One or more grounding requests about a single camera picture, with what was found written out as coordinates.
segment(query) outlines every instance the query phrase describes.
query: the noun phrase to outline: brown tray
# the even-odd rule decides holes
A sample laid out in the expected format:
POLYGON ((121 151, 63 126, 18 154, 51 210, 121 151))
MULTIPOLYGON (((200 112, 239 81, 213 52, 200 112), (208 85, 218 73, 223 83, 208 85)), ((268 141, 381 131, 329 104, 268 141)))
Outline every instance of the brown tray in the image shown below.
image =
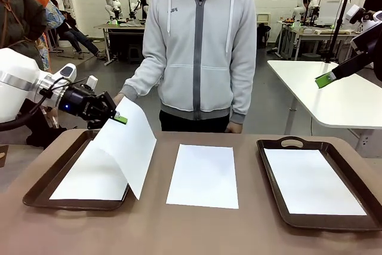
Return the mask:
POLYGON ((284 137, 279 140, 259 140, 257 142, 263 164, 282 219, 292 227, 321 229, 326 231, 365 232, 382 230, 382 206, 356 172, 330 143, 308 142, 298 137, 284 137), (301 142, 303 147, 282 146, 286 140, 301 142), (333 216, 290 214, 270 167, 264 149, 319 150, 351 193, 360 202, 367 216, 333 216))
POLYGON ((36 182, 24 196, 23 203, 31 207, 52 208, 73 211, 112 211, 119 208, 125 201, 129 186, 127 186, 121 201, 50 200, 50 196, 73 167, 89 142, 94 139, 98 131, 85 131, 73 145, 54 163, 54 165, 36 182))

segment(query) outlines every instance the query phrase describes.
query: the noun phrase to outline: sheet of paper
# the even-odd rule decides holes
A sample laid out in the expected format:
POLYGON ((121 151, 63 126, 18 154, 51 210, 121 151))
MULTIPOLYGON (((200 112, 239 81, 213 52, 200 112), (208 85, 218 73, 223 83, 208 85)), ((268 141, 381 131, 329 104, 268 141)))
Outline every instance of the sheet of paper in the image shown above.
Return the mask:
POLYGON ((137 104, 124 98, 117 111, 128 119, 127 124, 108 120, 94 142, 115 159, 139 199, 156 139, 146 115, 137 104))
POLYGON ((90 142, 50 199, 121 200, 126 187, 116 161, 90 142))
POLYGON ((233 149, 180 145, 167 204, 238 209, 233 149))
POLYGON ((366 213, 319 150, 265 149, 291 214, 366 213))

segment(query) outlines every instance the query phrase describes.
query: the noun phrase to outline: ribbed cuff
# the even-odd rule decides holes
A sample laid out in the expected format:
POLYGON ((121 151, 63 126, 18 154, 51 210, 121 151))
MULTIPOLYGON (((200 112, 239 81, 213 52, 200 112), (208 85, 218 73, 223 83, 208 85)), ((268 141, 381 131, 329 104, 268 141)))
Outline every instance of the ribbed cuff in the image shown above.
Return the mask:
POLYGON ((241 113, 233 112, 230 121, 234 122, 235 124, 242 125, 244 123, 245 116, 246 115, 242 115, 241 113))
POLYGON ((137 91, 132 86, 129 86, 129 85, 124 85, 122 87, 122 90, 119 93, 125 95, 126 98, 128 98, 132 102, 134 102, 138 98, 137 91))

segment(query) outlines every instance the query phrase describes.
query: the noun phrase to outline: tray handle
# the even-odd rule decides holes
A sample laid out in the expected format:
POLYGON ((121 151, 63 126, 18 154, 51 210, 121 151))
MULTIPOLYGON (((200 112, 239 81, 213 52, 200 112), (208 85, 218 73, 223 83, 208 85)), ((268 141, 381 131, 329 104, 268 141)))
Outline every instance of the tray handle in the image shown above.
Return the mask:
POLYGON ((282 146, 282 143, 285 142, 286 140, 295 140, 297 142, 300 142, 303 144, 303 148, 308 145, 308 141, 302 139, 301 137, 294 137, 294 136, 283 137, 283 138, 277 140, 276 142, 277 142, 277 144, 282 146))

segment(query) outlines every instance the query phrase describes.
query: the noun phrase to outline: person's left hand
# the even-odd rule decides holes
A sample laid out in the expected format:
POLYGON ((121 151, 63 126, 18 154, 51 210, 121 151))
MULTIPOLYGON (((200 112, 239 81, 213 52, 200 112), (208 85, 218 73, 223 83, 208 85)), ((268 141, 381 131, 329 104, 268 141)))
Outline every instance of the person's left hand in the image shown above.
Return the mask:
POLYGON ((229 122, 226 133, 227 134, 241 134, 243 132, 243 125, 229 122))

